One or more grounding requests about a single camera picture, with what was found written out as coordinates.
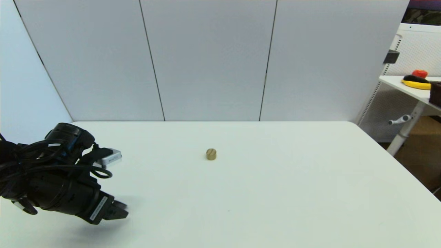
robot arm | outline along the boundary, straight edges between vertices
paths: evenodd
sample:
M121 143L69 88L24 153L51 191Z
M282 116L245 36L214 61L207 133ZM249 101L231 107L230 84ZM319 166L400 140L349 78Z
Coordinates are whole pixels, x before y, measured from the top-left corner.
M75 215L94 225L102 219L127 217L127 206L101 191L97 179L90 176L111 178L105 165L93 164L120 158L120 153L100 148L88 131L59 123L43 141L30 145L1 139L0 196L23 211L37 214L34 207L39 207ZM92 151L82 156L92 146Z

white wall panel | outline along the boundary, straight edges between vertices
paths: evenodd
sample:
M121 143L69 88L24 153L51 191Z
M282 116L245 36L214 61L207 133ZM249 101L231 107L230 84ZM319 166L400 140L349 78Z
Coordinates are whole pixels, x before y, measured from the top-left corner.
M44 139L72 122L12 0L1 0L1 133L15 143Z
M164 120L138 0L16 0L74 120Z
M141 0L166 120L258 120L275 0Z
M279 0L261 120L354 120L408 0Z

wooden floor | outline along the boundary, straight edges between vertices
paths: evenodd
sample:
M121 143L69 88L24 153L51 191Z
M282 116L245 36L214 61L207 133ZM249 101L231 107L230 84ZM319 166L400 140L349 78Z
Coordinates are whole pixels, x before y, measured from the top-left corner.
M387 148L388 143L381 144ZM441 123L424 116L395 158L429 190L441 185ZM441 200L441 190L435 196Z

white tabletop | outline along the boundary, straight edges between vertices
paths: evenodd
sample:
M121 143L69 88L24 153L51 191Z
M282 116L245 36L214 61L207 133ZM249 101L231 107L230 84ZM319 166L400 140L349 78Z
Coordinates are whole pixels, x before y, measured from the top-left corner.
M420 90L420 89L415 89L415 88L409 87L401 82L402 79L403 79L403 76L380 76L381 82L386 83L386 84L412 96L413 98L416 98L417 100L422 101L422 102L426 103L427 105L430 105L430 106L441 111L440 107L429 103L430 90ZM426 79L429 81L441 81L441 77L427 77Z
M352 123L75 124L122 151L100 183L128 218L3 200L0 247L441 247L441 203Z

wooden block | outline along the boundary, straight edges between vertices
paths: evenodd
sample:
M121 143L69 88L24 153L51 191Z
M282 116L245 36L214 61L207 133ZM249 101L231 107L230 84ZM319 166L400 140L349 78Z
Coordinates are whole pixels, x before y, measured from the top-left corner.
M207 159L208 160L215 160L216 159L216 150L213 148L210 148L207 150Z

